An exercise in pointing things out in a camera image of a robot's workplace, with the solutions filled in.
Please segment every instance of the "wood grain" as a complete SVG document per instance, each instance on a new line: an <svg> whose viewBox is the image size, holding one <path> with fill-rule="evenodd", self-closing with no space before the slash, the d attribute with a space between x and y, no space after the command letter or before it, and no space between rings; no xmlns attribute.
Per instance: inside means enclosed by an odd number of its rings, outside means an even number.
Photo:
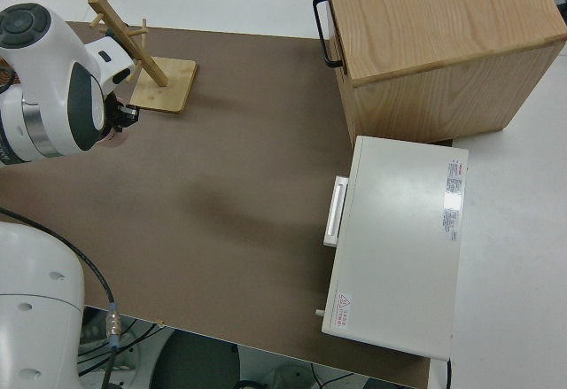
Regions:
<svg viewBox="0 0 567 389"><path fill-rule="evenodd" d="M505 128L564 43L348 89L357 135L424 143Z"/></svg>
<svg viewBox="0 0 567 389"><path fill-rule="evenodd" d="M130 103L146 110L182 112L189 99L197 64L188 59L162 57L153 57L153 59L169 76L167 86L163 88L157 86L143 70L134 87Z"/></svg>
<svg viewBox="0 0 567 389"><path fill-rule="evenodd" d="M332 0L354 86L567 39L553 0Z"/></svg>

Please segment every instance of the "wooden stick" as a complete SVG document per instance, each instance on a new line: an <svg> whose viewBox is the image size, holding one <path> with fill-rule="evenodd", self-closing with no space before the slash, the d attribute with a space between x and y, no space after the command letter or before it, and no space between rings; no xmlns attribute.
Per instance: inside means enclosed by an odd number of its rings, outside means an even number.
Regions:
<svg viewBox="0 0 567 389"><path fill-rule="evenodd" d="M114 32L124 48L136 59L142 60L142 67L161 87L167 86L167 76L161 71L153 58L134 39L128 36L128 27L106 0L89 0L90 7L96 13L103 13L105 24Z"/></svg>
<svg viewBox="0 0 567 389"><path fill-rule="evenodd" d="M91 21L91 23L89 24L90 28L95 28L98 23L100 23L100 20L103 19L105 15L104 14L98 14L94 20Z"/></svg>
<svg viewBox="0 0 567 389"><path fill-rule="evenodd" d="M144 49L145 49L145 37L146 37L146 33L148 33L148 27L145 24L146 24L146 20L142 19L142 28L146 29L146 32L142 33L142 48Z"/></svg>
<svg viewBox="0 0 567 389"><path fill-rule="evenodd" d="M132 30L131 32L128 32L128 36L132 37L132 36L144 35L146 33L148 33L147 28L140 28L138 30Z"/></svg>

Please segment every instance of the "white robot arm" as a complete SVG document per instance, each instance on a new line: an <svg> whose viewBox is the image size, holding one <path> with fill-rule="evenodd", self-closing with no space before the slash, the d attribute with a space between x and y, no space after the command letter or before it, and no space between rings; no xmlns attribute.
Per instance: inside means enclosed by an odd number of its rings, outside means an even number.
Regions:
<svg viewBox="0 0 567 389"><path fill-rule="evenodd" d="M0 387L81 389L82 268L56 238L0 222Z"/></svg>
<svg viewBox="0 0 567 389"><path fill-rule="evenodd" d="M18 4L0 12L0 57L21 80L0 88L0 167L87 151L137 121L113 94L135 66L110 36L84 45L56 13Z"/></svg>
<svg viewBox="0 0 567 389"><path fill-rule="evenodd" d="M87 151L137 121L137 107L113 94L135 66L110 36L84 45L54 12L19 4L0 12L0 58L11 66L0 72L12 76L0 86L0 167ZM83 284L61 241L0 222L0 388L81 388ZM109 302L115 356L120 316L112 294Z"/></svg>

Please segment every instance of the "black drawer handle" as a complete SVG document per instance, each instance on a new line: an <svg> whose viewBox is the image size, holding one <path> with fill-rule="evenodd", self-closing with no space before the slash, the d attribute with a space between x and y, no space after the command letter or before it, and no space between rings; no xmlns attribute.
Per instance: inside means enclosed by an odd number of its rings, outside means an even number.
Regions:
<svg viewBox="0 0 567 389"><path fill-rule="evenodd" d="M329 2L329 0L313 0L313 11L315 13L315 22L317 23L317 31L319 32L319 40L321 41L321 48L322 48L322 55L325 60L325 64L332 68L342 67L343 61L338 59L334 61L329 58L329 54L327 53L327 46L325 45L325 40L322 38L322 28L321 28L321 19L319 19L319 12L317 11L317 5L321 2Z"/></svg>

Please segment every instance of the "white handle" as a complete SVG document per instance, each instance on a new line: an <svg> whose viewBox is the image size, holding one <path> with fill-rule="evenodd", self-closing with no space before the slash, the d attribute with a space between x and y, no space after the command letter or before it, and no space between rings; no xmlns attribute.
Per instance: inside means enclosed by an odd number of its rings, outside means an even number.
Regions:
<svg viewBox="0 0 567 389"><path fill-rule="evenodd" d="M347 185L348 178L344 176L335 178L333 197L330 201L329 218L327 219L327 229L325 230L325 239L323 240L323 244L329 247L337 247L338 231L340 229L340 220L343 216Z"/></svg>

